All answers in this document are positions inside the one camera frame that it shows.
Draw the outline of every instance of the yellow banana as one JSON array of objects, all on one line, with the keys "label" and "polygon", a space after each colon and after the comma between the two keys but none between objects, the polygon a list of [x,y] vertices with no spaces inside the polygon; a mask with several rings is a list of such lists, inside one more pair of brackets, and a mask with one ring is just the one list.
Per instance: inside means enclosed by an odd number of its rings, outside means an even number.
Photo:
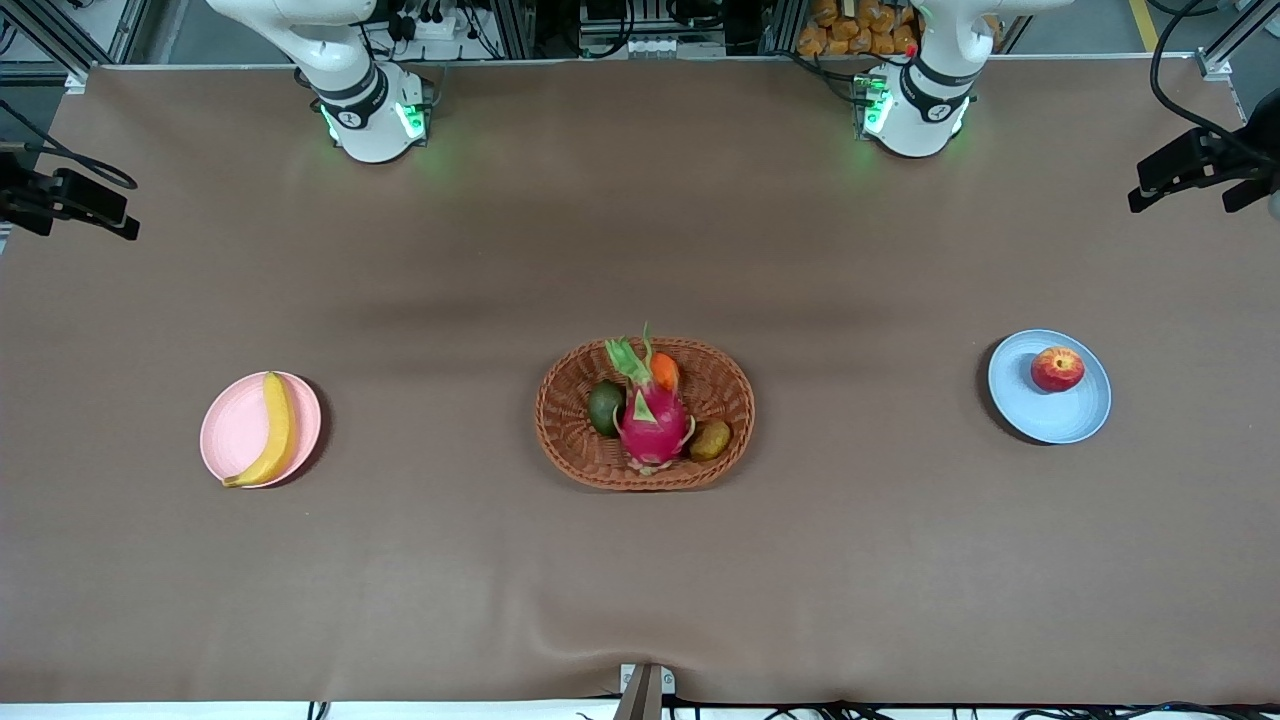
[{"label": "yellow banana", "polygon": [[284,378],[275,373],[268,373],[262,378],[262,396],[266,398],[266,447],[252,465],[238,475],[232,475],[223,480],[223,487],[238,488],[246,486],[260,486],[279,477],[293,460],[293,451],[297,450],[298,433],[293,414],[293,400],[289,397],[289,388],[284,384]]}]

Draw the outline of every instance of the brown woven basket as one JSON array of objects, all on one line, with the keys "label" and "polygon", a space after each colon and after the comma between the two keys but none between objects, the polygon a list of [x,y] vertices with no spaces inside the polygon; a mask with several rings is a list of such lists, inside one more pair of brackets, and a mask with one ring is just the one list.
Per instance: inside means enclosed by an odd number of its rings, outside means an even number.
[{"label": "brown woven basket", "polygon": [[[632,338],[631,345],[643,357],[640,341]],[[728,447],[716,460],[682,457],[648,477],[628,468],[622,443],[596,433],[586,414],[586,397],[595,383],[609,379],[626,384],[609,364],[604,341],[598,340],[561,357],[538,388],[538,441],[566,475],[604,489],[687,489],[713,483],[742,456],[755,427],[755,396],[737,363],[695,340],[659,337],[653,347],[680,365],[680,398],[689,414],[699,423],[719,419],[728,424],[733,432]]]}]

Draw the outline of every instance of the carrot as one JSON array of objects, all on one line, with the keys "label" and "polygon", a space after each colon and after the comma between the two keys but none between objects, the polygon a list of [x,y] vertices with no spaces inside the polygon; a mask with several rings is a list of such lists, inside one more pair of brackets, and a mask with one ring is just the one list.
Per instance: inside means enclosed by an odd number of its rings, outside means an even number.
[{"label": "carrot", "polygon": [[649,359],[649,372],[653,373],[653,380],[662,389],[675,392],[676,386],[680,384],[680,368],[666,352],[653,354],[653,357]]}]

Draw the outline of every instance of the apple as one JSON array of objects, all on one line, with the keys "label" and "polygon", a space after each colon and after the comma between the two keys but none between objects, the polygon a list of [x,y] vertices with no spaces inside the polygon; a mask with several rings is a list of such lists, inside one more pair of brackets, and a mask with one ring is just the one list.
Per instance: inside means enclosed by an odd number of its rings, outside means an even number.
[{"label": "apple", "polygon": [[1070,347],[1050,347],[1032,360],[1032,382],[1046,392],[1071,389],[1084,378],[1084,360]]}]

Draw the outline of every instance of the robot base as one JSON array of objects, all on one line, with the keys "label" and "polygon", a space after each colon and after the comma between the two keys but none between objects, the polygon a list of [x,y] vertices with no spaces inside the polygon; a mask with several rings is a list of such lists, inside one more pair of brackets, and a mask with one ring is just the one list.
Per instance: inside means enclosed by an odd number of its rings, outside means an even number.
[{"label": "robot base", "polygon": [[859,113],[861,135],[874,138],[886,150],[904,158],[927,158],[946,147],[947,141],[960,132],[964,111],[969,101],[955,111],[946,108],[948,117],[943,122],[929,122],[920,115],[914,105],[906,101],[902,92],[904,68],[879,65],[870,70],[870,81],[863,88],[855,88],[872,105]]},{"label": "robot base", "polygon": [[431,123],[431,100],[422,78],[393,63],[378,63],[387,74],[387,100],[364,128],[343,127],[324,113],[334,143],[361,163],[388,163],[413,145],[425,145]]}]

